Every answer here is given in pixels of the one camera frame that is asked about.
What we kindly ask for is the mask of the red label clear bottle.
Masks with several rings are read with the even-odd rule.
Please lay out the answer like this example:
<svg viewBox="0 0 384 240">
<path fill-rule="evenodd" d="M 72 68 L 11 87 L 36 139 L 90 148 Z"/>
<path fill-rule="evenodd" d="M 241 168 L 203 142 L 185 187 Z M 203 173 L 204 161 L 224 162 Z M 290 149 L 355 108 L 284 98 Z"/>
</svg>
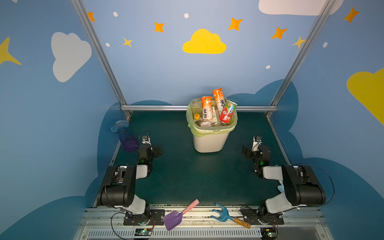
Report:
<svg viewBox="0 0 384 240">
<path fill-rule="evenodd" d="M 220 115 L 220 121 L 226 125 L 230 122 L 238 104 L 232 100 L 227 100 Z"/>
</svg>

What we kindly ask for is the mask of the orange label white bottle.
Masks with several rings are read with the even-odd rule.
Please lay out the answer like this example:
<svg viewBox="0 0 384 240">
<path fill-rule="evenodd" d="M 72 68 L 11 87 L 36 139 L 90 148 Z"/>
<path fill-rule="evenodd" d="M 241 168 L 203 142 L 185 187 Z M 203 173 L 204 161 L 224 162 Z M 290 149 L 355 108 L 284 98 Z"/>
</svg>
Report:
<svg viewBox="0 0 384 240">
<path fill-rule="evenodd" d="M 213 96 L 214 96 L 215 101 L 217 103 L 217 109 L 218 109 L 218 113 L 220 115 L 222 113 L 224 107 L 225 107 L 225 104 L 226 104 L 226 100 L 225 100 L 224 95 L 223 95 L 223 90 L 221 88 L 218 88 L 218 89 L 213 90 L 212 93 L 213 93 Z"/>
</svg>

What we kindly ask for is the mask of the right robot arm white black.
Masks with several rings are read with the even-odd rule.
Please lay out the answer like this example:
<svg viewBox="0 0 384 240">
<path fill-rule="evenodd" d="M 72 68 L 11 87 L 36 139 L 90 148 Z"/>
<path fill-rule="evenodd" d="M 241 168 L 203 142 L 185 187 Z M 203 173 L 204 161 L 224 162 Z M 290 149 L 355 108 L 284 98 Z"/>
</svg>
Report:
<svg viewBox="0 0 384 240">
<path fill-rule="evenodd" d="M 262 201 L 259 216 L 277 215 L 298 207 L 321 206 L 327 201 L 313 168 L 303 165 L 271 166 L 271 151 L 268 146 L 252 148 L 243 146 L 242 154 L 254 163 L 254 172 L 266 180 L 278 181 L 283 190 L 273 198 Z"/>
</svg>

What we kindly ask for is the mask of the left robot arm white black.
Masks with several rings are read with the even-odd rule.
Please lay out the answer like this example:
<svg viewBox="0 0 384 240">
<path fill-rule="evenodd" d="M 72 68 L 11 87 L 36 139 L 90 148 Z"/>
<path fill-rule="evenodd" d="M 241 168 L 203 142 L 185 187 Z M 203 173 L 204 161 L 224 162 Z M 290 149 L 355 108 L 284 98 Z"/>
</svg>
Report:
<svg viewBox="0 0 384 240">
<path fill-rule="evenodd" d="M 143 144 L 138 148 L 138 163 L 110 166 L 97 195 L 97 205 L 122 209 L 126 225 L 148 225 L 154 222 L 149 204 L 136 195 L 136 181 L 148 177 L 153 161 L 163 154 L 161 146 Z"/>
</svg>

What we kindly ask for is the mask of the white trash bin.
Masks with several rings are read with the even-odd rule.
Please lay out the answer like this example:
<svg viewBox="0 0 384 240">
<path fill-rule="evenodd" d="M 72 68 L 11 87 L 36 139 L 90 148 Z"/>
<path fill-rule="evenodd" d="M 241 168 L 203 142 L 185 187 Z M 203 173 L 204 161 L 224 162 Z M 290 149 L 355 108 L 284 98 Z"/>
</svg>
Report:
<svg viewBox="0 0 384 240">
<path fill-rule="evenodd" d="M 223 149 L 230 133 L 193 136 L 195 150 L 199 153 L 215 153 Z"/>
</svg>

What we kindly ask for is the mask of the green bin liner bag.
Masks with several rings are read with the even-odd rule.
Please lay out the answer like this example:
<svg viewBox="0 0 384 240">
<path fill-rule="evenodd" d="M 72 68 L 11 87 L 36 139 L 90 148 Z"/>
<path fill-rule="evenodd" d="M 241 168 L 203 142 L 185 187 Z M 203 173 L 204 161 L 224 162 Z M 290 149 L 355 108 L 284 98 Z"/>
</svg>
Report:
<svg viewBox="0 0 384 240">
<path fill-rule="evenodd" d="M 186 118 L 188 122 L 188 127 L 191 129 L 192 134 L 195 137 L 199 137 L 199 138 L 204 137 L 205 135 L 218 135 L 218 134 L 230 133 L 235 129 L 238 123 L 238 113 L 237 113 L 237 109 L 235 109 L 228 125 L 213 126 L 213 127 L 207 127 L 207 128 L 200 127 L 195 123 L 195 120 L 194 120 L 192 101 L 189 103 L 187 107 Z"/>
</svg>

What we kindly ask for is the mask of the purple plastic vase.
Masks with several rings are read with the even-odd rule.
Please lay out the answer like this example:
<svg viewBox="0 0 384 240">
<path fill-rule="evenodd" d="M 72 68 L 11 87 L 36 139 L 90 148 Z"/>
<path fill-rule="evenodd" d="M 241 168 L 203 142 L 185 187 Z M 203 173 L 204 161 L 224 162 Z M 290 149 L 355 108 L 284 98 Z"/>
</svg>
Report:
<svg viewBox="0 0 384 240">
<path fill-rule="evenodd" d="M 130 130 L 130 125 L 125 120 L 115 122 L 111 131 L 118 135 L 121 147 L 125 152 L 134 152 L 138 149 L 138 140 Z"/>
</svg>

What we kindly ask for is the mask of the light blue toy trowel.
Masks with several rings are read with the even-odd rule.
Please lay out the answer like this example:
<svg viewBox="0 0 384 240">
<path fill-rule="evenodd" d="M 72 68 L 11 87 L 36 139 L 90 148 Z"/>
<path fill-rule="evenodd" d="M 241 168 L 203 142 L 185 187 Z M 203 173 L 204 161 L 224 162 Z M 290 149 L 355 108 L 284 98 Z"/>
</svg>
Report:
<svg viewBox="0 0 384 240">
<path fill-rule="evenodd" d="M 281 193 L 284 193 L 285 192 L 285 187 L 284 187 L 284 183 L 283 181 L 279 181 L 280 185 L 278 186 L 278 190 L 281 192 Z"/>
</svg>

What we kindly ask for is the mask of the right circuit board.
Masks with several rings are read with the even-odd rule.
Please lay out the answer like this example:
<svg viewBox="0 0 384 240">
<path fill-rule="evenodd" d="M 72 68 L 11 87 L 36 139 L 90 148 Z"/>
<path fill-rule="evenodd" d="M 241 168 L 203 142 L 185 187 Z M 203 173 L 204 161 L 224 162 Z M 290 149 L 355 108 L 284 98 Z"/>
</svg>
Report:
<svg viewBox="0 0 384 240">
<path fill-rule="evenodd" d="M 273 228 L 261 228 L 261 240 L 275 240 L 279 233 Z"/>
</svg>

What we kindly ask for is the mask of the circuit board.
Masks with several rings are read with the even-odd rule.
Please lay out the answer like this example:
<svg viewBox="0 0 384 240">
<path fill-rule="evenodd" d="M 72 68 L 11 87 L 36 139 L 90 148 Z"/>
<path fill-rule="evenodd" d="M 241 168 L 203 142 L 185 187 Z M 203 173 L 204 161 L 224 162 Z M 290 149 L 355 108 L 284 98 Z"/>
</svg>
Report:
<svg viewBox="0 0 384 240">
<path fill-rule="evenodd" d="M 279 233 L 273 228 L 261 228 L 261 240 L 275 240 Z"/>
<path fill-rule="evenodd" d="M 152 229 L 136 229 L 135 237 L 150 237 L 153 233 Z"/>
</svg>

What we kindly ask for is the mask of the left circuit board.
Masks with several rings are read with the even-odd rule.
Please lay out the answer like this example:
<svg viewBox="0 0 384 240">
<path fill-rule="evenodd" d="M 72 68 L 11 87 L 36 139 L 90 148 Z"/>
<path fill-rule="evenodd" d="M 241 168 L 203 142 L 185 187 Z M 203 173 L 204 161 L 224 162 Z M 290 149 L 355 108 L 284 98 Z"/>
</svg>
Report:
<svg viewBox="0 0 384 240">
<path fill-rule="evenodd" d="M 153 233 L 152 229 L 136 229 L 135 237 L 150 237 Z"/>
</svg>

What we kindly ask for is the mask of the aluminium frame rear rail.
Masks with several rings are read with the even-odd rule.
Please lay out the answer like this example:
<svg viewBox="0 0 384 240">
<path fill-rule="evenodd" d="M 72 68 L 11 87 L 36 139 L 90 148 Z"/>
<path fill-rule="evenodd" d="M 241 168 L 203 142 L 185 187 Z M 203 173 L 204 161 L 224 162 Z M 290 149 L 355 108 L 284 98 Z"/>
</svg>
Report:
<svg viewBox="0 0 384 240">
<path fill-rule="evenodd" d="M 121 105 L 123 111 L 186 111 L 188 106 Z M 277 106 L 237 106 L 238 112 L 276 112 Z"/>
</svg>

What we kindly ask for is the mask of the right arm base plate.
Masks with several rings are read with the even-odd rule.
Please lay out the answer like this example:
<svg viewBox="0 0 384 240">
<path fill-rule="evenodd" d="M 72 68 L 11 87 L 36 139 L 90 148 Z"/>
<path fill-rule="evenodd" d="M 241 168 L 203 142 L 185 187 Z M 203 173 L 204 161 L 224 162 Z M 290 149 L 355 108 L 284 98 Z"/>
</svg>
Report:
<svg viewBox="0 0 384 240">
<path fill-rule="evenodd" d="M 281 214 L 262 214 L 258 209 L 253 209 L 249 206 L 242 206 L 240 213 L 244 217 L 244 221 L 251 225 L 283 225 L 284 220 Z"/>
</svg>

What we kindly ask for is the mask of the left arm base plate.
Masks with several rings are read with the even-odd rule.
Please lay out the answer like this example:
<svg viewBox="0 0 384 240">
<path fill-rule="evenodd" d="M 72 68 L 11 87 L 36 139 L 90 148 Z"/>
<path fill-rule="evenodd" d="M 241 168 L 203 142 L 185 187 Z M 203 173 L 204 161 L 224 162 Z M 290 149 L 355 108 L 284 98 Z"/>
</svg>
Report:
<svg viewBox="0 0 384 240">
<path fill-rule="evenodd" d="M 126 212 L 124 217 L 124 226 L 162 226 L 164 224 L 163 218 L 165 216 L 164 210 L 145 210 L 143 214 L 135 215 Z"/>
</svg>

